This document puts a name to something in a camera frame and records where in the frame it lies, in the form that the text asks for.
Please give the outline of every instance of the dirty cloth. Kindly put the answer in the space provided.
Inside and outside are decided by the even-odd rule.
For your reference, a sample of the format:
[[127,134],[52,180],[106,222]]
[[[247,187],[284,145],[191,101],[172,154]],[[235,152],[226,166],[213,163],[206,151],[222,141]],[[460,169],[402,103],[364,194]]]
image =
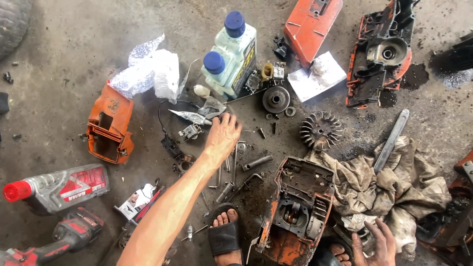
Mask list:
[[[445,210],[452,197],[445,179],[436,175],[429,154],[418,150],[406,136],[397,139],[384,168],[375,175],[373,166],[383,146],[384,143],[375,149],[375,158],[360,155],[339,162],[324,152],[311,151],[305,159],[335,172],[333,210],[340,214],[345,228],[358,232],[364,228],[364,221],[374,223],[379,217],[393,232],[397,253],[413,260],[416,221]],[[366,240],[363,250],[372,254],[372,235],[362,239]]]

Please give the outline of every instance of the plastic bottle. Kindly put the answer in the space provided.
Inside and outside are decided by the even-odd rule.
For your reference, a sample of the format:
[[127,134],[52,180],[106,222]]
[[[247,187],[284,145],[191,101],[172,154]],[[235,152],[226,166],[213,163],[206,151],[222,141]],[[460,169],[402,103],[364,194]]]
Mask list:
[[235,99],[256,65],[256,29],[232,11],[215,36],[215,46],[204,56],[205,82],[225,99]]
[[23,200],[34,214],[46,216],[109,190],[105,166],[95,163],[7,184],[3,196],[9,202]]

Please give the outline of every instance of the flywheel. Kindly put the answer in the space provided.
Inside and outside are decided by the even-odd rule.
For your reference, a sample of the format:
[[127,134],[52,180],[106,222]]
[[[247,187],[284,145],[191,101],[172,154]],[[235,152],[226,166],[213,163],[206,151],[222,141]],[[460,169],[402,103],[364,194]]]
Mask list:
[[300,126],[300,138],[315,151],[326,151],[340,141],[342,124],[329,112],[319,111],[310,114]]

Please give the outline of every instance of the wire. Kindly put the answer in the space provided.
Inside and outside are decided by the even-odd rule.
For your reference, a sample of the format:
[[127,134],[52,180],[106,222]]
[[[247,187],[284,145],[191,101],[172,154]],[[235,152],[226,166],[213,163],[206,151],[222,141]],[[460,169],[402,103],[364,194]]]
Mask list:
[[[200,106],[198,106],[197,104],[193,103],[193,102],[188,102],[188,101],[184,101],[184,100],[176,100],[177,102],[180,102],[180,103],[187,103],[189,105],[191,105],[192,107],[196,108],[196,109],[200,109]],[[161,120],[161,106],[163,105],[163,103],[165,102],[169,102],[168,99],[162,101],[161,103],[159,103],[159,107],[158,107],[158,119],[159,119],[159,123],[161,124],[161,128],[163,129],[163,132],[164,132],[164,136],[165,137],[168,137],[168,134],[167,134],[167,130],[166,128],[164,128],[163,126],[163,121]]]

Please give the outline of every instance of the cordless drill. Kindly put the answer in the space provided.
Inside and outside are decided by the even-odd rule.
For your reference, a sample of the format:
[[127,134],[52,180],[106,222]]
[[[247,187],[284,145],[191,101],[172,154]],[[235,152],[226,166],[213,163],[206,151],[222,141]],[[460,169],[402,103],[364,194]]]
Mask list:
[[53,232],[54,243],[23,251],[0,250],[0,266],[39,266],[66,252],[77,252],[94,241],[103,226],[103,220],[79,207],[58,223]]

